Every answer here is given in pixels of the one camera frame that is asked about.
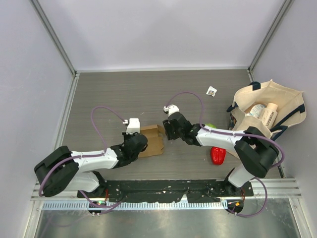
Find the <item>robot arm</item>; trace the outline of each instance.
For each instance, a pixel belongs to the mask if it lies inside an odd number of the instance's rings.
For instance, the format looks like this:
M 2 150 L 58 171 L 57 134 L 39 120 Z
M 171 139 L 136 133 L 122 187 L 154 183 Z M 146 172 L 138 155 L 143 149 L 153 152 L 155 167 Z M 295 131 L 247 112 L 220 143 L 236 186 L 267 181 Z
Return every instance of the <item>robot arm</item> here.
M 140 152 L 147 147 L 148 140 L 140 134 L 138 119 L 124 122 L 127 129 L 123 132 L 124 142 L 106 149 L 106 151 L 76 152 L 67 146 L 61 146 L 37 164 L 34 172 L 40 183 L 58 162 L 74 157 L 59 166 L 50 175 L 43 189 L 45 197 L 51 197 L 62 191 L 83 190 L 91 196 L 100 196 L 106 188 L 105 180 L 94 171 L 97 169 L 115 169 L 136 161 Z
M 254 177 L 264 178 L 277 158 L 279 151 L 270 143 L 256 138 L 235 136 L 234 134 L 263 134 L 255 127 L 245 131 L 230 131 L 192 125 L 175 105 L 164 107 L 168 119 L 163 121 L 168 140 L 181 138 L 189 145 L 215 146 L 236 151 L 242 165 L 234 168 L 227 176 L 228 190 L 236 190 Z

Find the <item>dark blue bag strap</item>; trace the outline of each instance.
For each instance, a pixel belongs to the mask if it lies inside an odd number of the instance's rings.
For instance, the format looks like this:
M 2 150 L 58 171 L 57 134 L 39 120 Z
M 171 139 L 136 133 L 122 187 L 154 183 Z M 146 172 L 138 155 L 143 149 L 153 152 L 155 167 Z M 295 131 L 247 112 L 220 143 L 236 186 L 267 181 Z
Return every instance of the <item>dark blue bag strap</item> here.
M 261 88 L 261 84 L 259 82 L 251 82 L 249 85 L 252 85 L 252 91 L 258 90 Z
M 228 109 L 227 109 L 227 112 L 229 113 L 229 112 L 231 112 L 233 109 L 238 108 L 238 107 L 239 107 L 238 104 L 237 104 L 236 102 L 234 102 L 234 106 L 230 105 L 230 106 L 228 107 Z
M 284 122 L 286 122 L 291 116 L 293 116 L 296 112 L 300 112 L 300 113 L 303 113 L 305 111 L 305 105 L 302 104 L 302 105 L 299 105 L 298 108 L 294 109 L 293 111 L 291 111 L 286 117 L 284 117 L 279 123 L 277 123 L 275 125 L 276 126 L 279 126 L 279 125 L 282 125 Z
M 288 128 L 288 126 L 286 125 L 276 125 L 275 127 L 271 128 L 271 132 L 277 131 L 277 130 L 281 130 L 278 134 L 276 134 L 275 136 L 273 136 L 271 138 L 271 140 L 276 140 L 277 138 L 279 138 Z

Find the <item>green object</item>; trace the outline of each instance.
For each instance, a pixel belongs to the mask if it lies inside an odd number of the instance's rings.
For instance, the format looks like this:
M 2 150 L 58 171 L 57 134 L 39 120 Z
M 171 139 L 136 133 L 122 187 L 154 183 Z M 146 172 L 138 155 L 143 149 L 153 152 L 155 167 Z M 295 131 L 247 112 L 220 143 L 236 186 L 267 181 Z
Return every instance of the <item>green object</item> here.
M 211 123 L 207 123 L 207 126 L 211 127 L 211 128 L 217 128 L 215 125 L 211 124 Z

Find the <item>white backdrop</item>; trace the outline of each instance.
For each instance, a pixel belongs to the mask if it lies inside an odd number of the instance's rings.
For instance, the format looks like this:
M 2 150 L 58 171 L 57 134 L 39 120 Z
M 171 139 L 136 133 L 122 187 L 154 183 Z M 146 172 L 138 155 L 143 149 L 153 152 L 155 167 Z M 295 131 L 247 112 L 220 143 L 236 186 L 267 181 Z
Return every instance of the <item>white backdrop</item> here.
M 296 0 L 255 68 L 255 80 L 271 78 L 284 86 L 304 91 L 307 117 L 289 128 L 277 142 L 286 151 L 284 170 L 295 177 L 309 208 L 317 236 L 317 1 Z
M 0 21 L 0 236 L 21 238 L 72 77 L 29 1 L 0 1 Z
M 77 70 L 249 66 L 283 0 L 40 0 Z

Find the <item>open cardboard box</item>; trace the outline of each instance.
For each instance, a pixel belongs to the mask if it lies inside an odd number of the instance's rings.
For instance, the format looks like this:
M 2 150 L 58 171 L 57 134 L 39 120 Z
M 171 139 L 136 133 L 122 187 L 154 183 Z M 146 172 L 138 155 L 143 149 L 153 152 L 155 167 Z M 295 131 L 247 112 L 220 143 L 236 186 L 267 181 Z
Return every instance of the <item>open cardboard box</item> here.
M 163 154 L 163 136 L 165 135 L 164 127 L 157 124 L 142 126 L 140 128 L 140 133 L 147 137 L 148 146 L 145 151 L 139 154 L 139 158 Z

